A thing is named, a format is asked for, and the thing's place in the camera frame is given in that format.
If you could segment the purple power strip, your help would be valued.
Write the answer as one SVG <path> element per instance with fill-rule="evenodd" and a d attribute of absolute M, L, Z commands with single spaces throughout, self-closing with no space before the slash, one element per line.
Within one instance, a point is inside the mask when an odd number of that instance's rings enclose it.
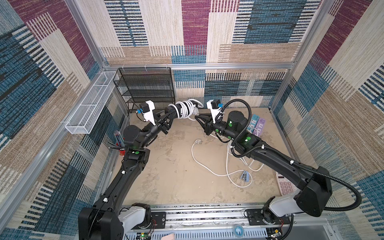
<path fill-rule="evenodd" d="M 253 130 L 253 135 L 260 137 L 263 133 L 264 126 L 266 124 L 266 120 L 263 118 L 259 118 L 254 130 Z"/>

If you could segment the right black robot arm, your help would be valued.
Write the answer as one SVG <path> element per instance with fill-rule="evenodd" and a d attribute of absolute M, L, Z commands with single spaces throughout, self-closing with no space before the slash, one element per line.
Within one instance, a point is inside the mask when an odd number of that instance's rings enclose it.
<path fill-rule="evenodd" d="M 231 141 L 230 150 L 237 158 L 258 161 L 286 177 L 297 191 L 282 197 L 271 197 L 263 206 L 266 222 L 274 223 L 278 217 L 305 213 L 320 217 L 332 195 L 329 172 L 303 165 L 272 148 L 261 138 L 248 132 L 252 117 L 246 118 L 239 111 L 230 112 L 226 121 L 217 121 L 211 114 L 195 117 L 207 135 L 216 133 Z"/>

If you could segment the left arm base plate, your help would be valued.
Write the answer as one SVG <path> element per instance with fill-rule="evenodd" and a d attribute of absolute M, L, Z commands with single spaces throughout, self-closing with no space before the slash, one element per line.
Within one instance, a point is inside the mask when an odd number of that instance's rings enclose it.
<path fill-rule="evenodd" d="M 124 223 L 124 230 L 125 232 L 131 231 L 131 230 L 143 230 L 143 231 L 149 231 L 149 230 L 157 230 L 157 229 L 165 229 L 166 227 L 166 220 L 167 220 L 167 214 L 166 212 L 152 212 L 150 215 L 149 220 L 147 221 L 146 218 L 144 218 L 144 222 L 137 223 L 133 226 L 132 223 Z"/>

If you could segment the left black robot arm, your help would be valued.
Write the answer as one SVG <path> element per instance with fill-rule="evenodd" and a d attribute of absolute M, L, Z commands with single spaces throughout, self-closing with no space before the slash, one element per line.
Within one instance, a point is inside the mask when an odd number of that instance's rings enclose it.
<path fill-rule="evenodd" d="M 167 110 L 155 114 L 155 121 L 143 129 L 135 125 L 124 129 L 125 155 L 120 170 L 93 206 L 83 208 L 79 213 L 79 239 L 121 240 L 127 231 L 134 228 L 149 229 L 149 233 L 153 233 L 157 223 L 149 205 L 135 203 L 126 211 L 122 210 L 122 205 L 149 161 L 151 151 L 148 146 L 160 132 L 167 134 L 176 117 L 174 111 Z"/>

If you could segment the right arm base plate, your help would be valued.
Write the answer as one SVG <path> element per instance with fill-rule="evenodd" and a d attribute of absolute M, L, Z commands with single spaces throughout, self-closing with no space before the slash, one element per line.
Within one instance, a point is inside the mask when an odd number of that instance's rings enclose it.
<path fill-rule="evenodd" d="M 291 219 L 288 216 L 277 217 L 271 211 L 262 209 L 246 209 L 244 216 L 248 219 L 250 226 L 266 226 L 266 225 L 289 225 Z"/>

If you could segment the black power strip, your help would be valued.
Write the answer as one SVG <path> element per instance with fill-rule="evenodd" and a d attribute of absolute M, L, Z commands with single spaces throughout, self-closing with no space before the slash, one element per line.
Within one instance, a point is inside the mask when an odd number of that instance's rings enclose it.
<path fill-rule="evenodd" d="M 188 101 L 179 101 L 176 104 L 169 104 L 168 109 L 171 113 L 177 113 L 177 119 L 189 119 L 195 121 L 193 118 L 195 115 L 199 115 L 200 103 L 195 102 L 194 100 Z"/>

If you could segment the teal power strip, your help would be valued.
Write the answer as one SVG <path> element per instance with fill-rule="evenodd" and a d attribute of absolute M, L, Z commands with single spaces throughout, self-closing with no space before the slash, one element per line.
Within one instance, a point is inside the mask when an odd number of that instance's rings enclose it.
<path fill-rule="evenodd" d="M 247 131 L 248 132 L 252 133 L 254 131 L 254 129 L 256 128 L 256 125 L 257 125 L 259 119 L 260 119 L 260 117 L 258 115 L 255 115 L 255 114 L 252 115 L 250 124 L 247 127 Z"/>

